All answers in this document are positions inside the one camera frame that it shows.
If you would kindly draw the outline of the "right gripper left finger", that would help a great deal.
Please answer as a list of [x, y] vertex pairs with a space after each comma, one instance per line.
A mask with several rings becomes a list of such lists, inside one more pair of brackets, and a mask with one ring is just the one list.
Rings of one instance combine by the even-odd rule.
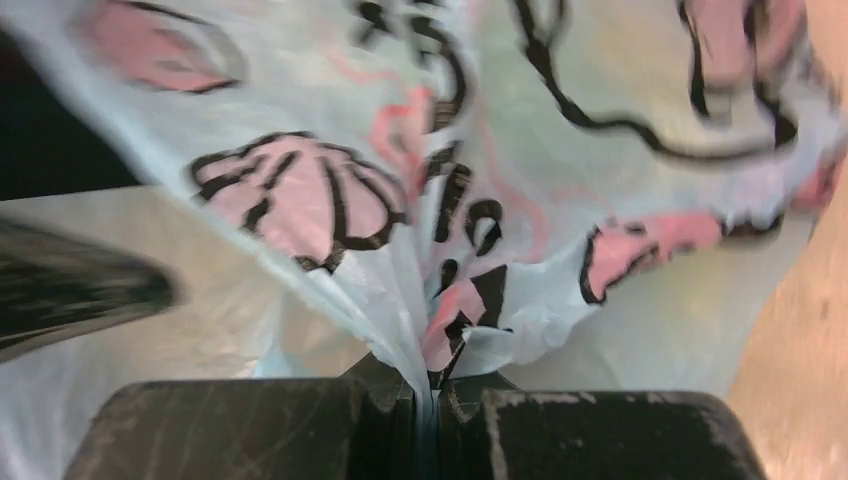
[[337, 378], [186, 380], [118, 390], [68, 479], [410, 479], [415, 401], [367, 355]]

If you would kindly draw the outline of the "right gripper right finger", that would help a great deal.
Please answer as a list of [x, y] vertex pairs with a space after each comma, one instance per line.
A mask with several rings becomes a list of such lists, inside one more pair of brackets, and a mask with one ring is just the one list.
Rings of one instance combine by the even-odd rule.
[[690, 391], [525, 391], [499, 374], [438, 397], [443, 479], [764, 479], [739, 419]]

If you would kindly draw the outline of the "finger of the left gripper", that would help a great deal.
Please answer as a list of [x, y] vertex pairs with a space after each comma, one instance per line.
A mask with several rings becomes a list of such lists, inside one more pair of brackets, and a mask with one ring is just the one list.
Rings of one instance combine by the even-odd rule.
[[177, 287], [128, 252], [1, 218], [1, 360], [157, 315]]

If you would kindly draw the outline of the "light blue plastic bag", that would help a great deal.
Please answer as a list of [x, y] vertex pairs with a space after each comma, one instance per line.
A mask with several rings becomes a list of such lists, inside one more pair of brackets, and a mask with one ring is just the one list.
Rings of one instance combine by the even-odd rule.
[[423, 406], [525, 388], [723, 395], [832, 196], [847, 123], [802, 1], [5, 1], [3, 30], [139, 190], [5, 203], [37, 245], [148, 253], [172, 306], [17, 258], [1, 475], [58, 479], [152, 380], [335, 376]]

